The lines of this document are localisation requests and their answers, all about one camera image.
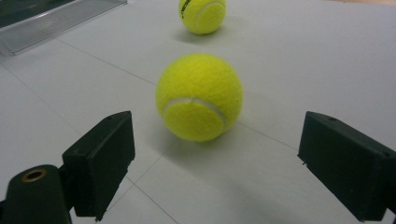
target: yellow tennis ball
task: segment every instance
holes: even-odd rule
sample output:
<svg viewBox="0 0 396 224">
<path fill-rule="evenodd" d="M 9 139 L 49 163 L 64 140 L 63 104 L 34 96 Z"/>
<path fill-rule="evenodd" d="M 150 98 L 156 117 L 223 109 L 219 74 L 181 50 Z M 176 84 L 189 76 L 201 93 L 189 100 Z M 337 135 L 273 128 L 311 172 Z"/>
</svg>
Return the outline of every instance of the yellow tennis ball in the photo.
<svg viewBox="0 0 396 224">
<path fill-rule="evenodd" d="M 204 142 L 230 129 L 242 107 L 238 75 L 224 60 L 191 54 L 172 62 L 156 90 L 165 126 L 182 139 Z"/>
<path fill-rule="evenodd" d="M 180 0 L 178 14 L 191 32 L 209 34 L 221 26 L 225 14 L 225 0 Z"/>
</svg>

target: transparent plastic box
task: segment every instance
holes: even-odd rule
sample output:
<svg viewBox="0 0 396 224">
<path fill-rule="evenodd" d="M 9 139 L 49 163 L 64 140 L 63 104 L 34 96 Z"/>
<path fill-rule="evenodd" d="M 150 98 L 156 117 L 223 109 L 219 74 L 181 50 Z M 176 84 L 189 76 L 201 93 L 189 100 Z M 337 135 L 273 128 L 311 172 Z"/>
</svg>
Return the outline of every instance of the transparent plastic box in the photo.
<svg viewBox="0 0 396 224">
<path fill-rule="evenodd" d="M 16 55 L 73 26 L 124 4 L 127 4 L 127 0 L 75 0 L 1 28 L 1 49 Z"/>
</svg>

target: screw hole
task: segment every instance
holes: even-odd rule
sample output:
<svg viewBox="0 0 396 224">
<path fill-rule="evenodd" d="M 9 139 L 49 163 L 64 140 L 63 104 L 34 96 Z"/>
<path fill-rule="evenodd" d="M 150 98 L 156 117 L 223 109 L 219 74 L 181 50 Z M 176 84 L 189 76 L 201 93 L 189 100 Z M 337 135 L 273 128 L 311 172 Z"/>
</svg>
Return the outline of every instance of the screw hole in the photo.
<svg viewBox="0 0 396 224">
<path fill-rule="evenodd" d="M 41 178 L 43 178 L 47 174 L 47 171 L 45 169 L 35 169 L 33 171 L 28 172 L 22 177 L 22 181 L 29 183 L 29 182 L 34 182 L 37 181 Z"/>
</svg>

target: black mount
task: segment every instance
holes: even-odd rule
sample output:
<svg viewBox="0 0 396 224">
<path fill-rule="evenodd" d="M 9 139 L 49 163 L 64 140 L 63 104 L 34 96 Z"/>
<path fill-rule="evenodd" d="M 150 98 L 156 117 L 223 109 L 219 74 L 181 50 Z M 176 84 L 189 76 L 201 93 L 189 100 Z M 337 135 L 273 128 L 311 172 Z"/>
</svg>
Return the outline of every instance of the black mount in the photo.
<svg viewBox="0 0 396 224">
<path fill-rule="evenodd" d="M 396 213 L 396 152 L 342 121 L 307 112 L 298 156 L 359 220 Z"/>
<path fill-rule="evenodd" d="M 130 111 L 111 115 L 63 154 L 64 165 L 40 165 L 9 182 L 0 202 L 1 224 L 71 223 L 78 217 L 101 220 L 134 159 Z"/>
</svg>

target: white surface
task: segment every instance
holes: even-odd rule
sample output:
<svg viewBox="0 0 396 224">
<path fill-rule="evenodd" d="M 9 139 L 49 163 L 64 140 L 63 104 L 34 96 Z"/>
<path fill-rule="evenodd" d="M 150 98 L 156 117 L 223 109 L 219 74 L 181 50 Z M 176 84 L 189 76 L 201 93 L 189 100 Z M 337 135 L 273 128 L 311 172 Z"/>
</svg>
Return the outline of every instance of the white surface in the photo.
<svg viewBox="0 0 396 224">
<path fill-rule="evenodd" d="M 131 110 L 136 159 L 103 223 L 358 223 L 297 149 L 307 110 L 396 148 L 396 7 L 228 0 L 223 26 L 197 36 L 177 0 L 129 3 L 0 54 L 0 199 L 12 176 L 60 165 L 94 124 Z M 162 70 L 194 52 L 228 61 L 245 89 L 238 123 L 207 144 L 177 140 L 154 103 Z"/>
</svg>

